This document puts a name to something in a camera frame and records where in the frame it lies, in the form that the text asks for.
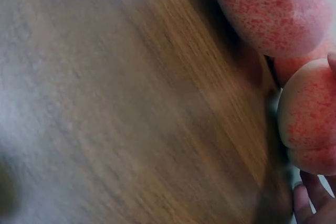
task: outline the finger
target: finger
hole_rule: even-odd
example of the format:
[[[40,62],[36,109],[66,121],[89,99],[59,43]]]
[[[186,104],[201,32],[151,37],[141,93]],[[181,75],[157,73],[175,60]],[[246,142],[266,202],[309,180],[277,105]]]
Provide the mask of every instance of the finger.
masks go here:
[[[336,195],[336,176],[326,176],[326,180],[328,181],[332,192]]]
[[[328,53],[328,63],[331,68],[331,71],[336,76],[336,52]]]
[[[307,189],[302,184],[294,188],[294,214],[298,224],[305,223],[313,215]]]
[[[303,171],[300,172],[300,175],[316,211],[320,210],[324,205],[333,199],[322,186],[317,175],[312,175]]]

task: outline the wooden table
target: wooden table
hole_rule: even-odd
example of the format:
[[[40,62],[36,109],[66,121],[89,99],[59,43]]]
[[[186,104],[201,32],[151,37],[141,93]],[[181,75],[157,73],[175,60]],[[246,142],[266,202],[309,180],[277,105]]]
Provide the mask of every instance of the wooden table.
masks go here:
[[[215,0],[0,10],[1,223],[287,223],[276,86]]]

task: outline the peach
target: peach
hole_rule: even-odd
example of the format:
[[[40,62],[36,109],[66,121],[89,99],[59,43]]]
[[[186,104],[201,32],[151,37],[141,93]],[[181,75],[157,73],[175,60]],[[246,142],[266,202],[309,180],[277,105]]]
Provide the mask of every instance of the peach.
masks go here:
[[[289,79],[279,101],[278,125],[297,167],[336,175],[336,78],[327,59],[307,63]]]
[[[218,0],[237,33],[272,57],[304,56],[331,26],[328,0]]]
[[[332,38],[327,36],[315,50],[304,57],[275,58],[274,69],[280,85],[284,87],[289,78],[309,61],[327,58],[328,53],[335,51],[335,49],[336,46]]]

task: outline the peach skin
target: peach skin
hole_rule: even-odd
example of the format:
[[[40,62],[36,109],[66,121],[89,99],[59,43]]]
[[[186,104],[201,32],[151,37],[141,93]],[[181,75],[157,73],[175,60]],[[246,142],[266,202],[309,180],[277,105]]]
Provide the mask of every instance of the peach skin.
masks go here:
[[[312,60],[327,58],[328,53],[336,49],[331,36],[326,36],[322,43],[312,52],[303,57],[275,58],[274,69],[281,87],[284,87],[303,65]]]
[[[278,107],[279,133],[301,170],[336,175],[336,67],[334,54],[313,60],[287,82]]]
[[[264,55],[302,57],[313,51],[332,21],[328,0],[218,0],[242,39]]]

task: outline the wooden surface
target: wooden surface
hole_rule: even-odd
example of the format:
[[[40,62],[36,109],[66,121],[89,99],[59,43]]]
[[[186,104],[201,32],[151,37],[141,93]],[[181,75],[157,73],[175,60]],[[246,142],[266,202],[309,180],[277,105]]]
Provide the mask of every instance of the wooden surface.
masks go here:
[[[0,10],[1,223],[287,223],[276,88],[215,0]]]

